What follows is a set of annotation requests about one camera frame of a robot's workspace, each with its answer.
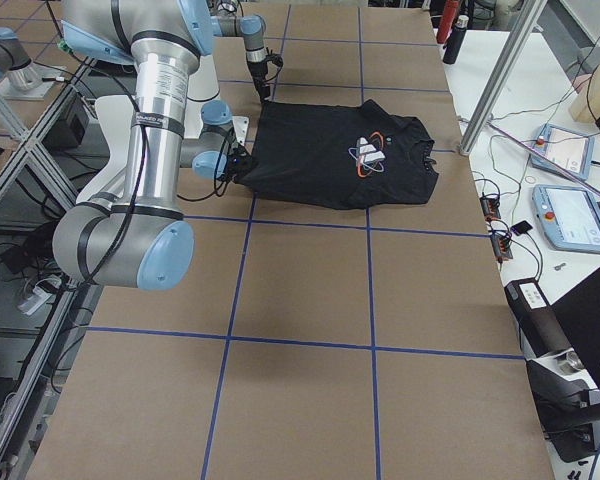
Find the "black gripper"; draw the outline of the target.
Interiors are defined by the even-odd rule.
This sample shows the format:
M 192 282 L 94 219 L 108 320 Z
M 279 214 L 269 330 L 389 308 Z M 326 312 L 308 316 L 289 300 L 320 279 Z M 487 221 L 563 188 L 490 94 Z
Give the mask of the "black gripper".
M 224 182 L 240 183 L 242 179 L 256 168 L 256 159 L 247 149 L 238 144 L 229 153 L 225 162 L 220 180 Z
M 276 67 L 276 73 L 269 75 L 269 65 Z M 259 49 L 247 52 L 247 67 L 251 74 L 254 85 L 257 86 L 257 93 L 261 102 L 268 100 L 271 96 L 271 86 L 269 85 L 279 75 L 284 66 L 284 60 L 281 54 L 271 49 Z

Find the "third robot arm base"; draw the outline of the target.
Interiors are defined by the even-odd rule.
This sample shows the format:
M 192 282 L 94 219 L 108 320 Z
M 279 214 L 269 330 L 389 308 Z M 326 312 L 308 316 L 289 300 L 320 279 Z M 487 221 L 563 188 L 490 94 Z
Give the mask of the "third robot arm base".
M 15 32 L 0 27 L 0 95 L 10 100 L 41 101 L 55 76 L 45 82 L 44 67 L 36 65 Z

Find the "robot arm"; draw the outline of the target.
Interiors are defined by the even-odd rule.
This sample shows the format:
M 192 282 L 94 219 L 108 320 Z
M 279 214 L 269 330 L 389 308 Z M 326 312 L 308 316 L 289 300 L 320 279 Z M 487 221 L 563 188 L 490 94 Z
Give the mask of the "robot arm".
M 189 79 L 200 60 L 226 35 L 245 41 L 247 58 L 266 51 L 263 21 L 216 16 L 205 1 L 66 1 L 63 34 L 75 52 L 137 71 L 126 165 L 95 194 L 60 220 L 53 253 L 62 271 L 79 282 L 167 290 L 190 265 L 194 232 L 176 203 L 181 155 L 229 162 L 211 148 L 210 135 L 231 142 L 229 110 L 213 100 L 204 108 L 197 139 L 185 138 Z
M 280 53 L 265 46 L 265 20 L 260 15 L 241 17 L 211 17 L 216 37 L 241 38 L 245 49 L 246 65 L 261 103 L 271 97 L 271 85 L 284 67 Z

